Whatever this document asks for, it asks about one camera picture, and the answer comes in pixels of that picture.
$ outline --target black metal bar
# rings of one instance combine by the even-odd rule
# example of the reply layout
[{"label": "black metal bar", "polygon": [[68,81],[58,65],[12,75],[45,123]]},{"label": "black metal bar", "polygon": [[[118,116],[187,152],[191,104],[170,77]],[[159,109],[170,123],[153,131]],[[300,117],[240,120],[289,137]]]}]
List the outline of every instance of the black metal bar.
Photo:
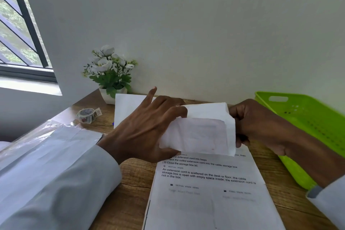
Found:
[{"label": "black metal bar", "polygon": [[42,66],[47,67],[48,62],[47,62],[47,59],[45,58],[43,48],[41,46],[40,40],[38,39],[38,35],[37,35],[35,27],[32,23],[32,20],[31,20],[28,8],[26,7],[25,1],[24,0],[17,0],[17,3],[18,3],[20,10],[23,13],[23,19],[26,23],[26,26],[28,27],[28,31],[30,33],[32,42],[35,45],[35,48],[37,50],[37,54],[41,60]]},{"label": "black metal bar", "polygon": [[19,29],[17,29],[14,25],[12,25],[11,22],[9,22],[2,14],[0,14],[0,21],[13,33],[15,33],[16,36],[18,36],[25,44],[27,44],[33,51],[37,53],[37,50],[34,46],[34,44],[31,42],[28,37],[26,37]]},{"label": "black metal bar", "polygon": [[18,14],[23,16],[22,12],[20,11],[19,6],[13,0],[4,0],[10,7],[12,7]]},{"label": "black metal bar", "polygon": [[46,70],[42,67],[32,69],[31,67],[9,66],[0,63],[0,75],[57,83],[53,70]]},{"label": "black metal bar", "polygon": [[14,53],[17,57],[20,58],[21,61],[23,61],[25,64],[28,66],[33,65],[33,62],[28,60],[26,56],[24,56],[18,49],[16,49],[10,42],[8,42],[5,38],[0,36],[0,42],[7,47],[8,49],[11,50],[12,53]]},{"label": "black metal bar", "polygon": [[10,61],[0,52],[0,60],[4,63],[9,63]]}]

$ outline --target white pot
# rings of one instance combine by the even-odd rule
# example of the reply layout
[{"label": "white pot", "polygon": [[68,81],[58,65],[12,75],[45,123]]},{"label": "white pot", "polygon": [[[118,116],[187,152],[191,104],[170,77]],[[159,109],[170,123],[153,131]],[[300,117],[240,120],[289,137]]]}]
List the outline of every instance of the white pot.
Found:
[{"label": "white pot", "polygon": [[[107,90],[104,88],[99,88],[101,95],[104,99],[104,101],[109,104],[109,105],[114,105],[115,104],[115,98],[112,98],[110,95],[107,95]],[[127,89],[126,88],[122,88],[120,90],[116,90],[117,94],[127,94]]]}]

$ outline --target desk surface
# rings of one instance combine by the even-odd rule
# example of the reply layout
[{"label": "desk surface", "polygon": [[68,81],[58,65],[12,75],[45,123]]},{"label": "desk surface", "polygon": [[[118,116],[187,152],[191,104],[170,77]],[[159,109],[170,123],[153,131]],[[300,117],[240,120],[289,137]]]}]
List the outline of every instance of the desk surface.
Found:
[{"label": "desk surface", "polygon": [[[187,104],[203,103],[185,101]],[[107,105],[99,90],[92,92],[52,119],[65,124],[74,123],[76,113],[88,107],[94,109],[100,107],[103,115],[92,124],[77,126],[109,133],[113,129],[114,105]],[[287,230],[336,229],[306,199],[306,191],[294,181],[276,154],[255,142],[249,149]],[[123,175],[121,184],[105,201],[90,228],[92,230],[140,230],[142,227],[156,164],[133,158],[123,162],[120,167]]]}]

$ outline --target green plastic basket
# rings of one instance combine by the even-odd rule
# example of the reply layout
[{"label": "green plastic basket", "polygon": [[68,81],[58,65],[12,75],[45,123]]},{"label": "green plastic basket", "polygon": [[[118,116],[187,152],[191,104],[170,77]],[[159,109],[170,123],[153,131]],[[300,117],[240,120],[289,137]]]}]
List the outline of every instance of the green plastic basket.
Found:
[{"label": "green plastic basket", "polygon": [[[345,157],[345,117],[334,109],[300,94],[258,91],[255,100]],[[301,187],[310,190],[316,185],[292,159],[285,156],[279,158]]]}]

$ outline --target tape roll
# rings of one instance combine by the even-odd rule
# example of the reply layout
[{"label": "tape roll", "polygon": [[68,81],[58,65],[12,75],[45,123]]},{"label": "tape roll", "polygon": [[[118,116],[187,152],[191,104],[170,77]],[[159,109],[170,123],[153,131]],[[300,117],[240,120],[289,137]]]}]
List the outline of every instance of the tape roll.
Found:
[{"label": "tape roll", "polygon": [[81,123],[91,124],[100,115],[102,115],[102,112],[99,108],[84,108],[77,113],[77,118]]}]

